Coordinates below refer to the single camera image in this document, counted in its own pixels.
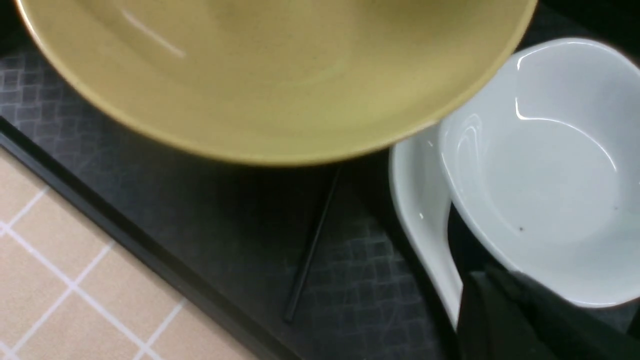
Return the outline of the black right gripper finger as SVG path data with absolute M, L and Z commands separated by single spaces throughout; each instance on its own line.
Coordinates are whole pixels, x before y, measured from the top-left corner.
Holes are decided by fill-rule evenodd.
M 639 330 L 621 332 L 521 272 L 462 278 L 462 360 L 637 360 Z

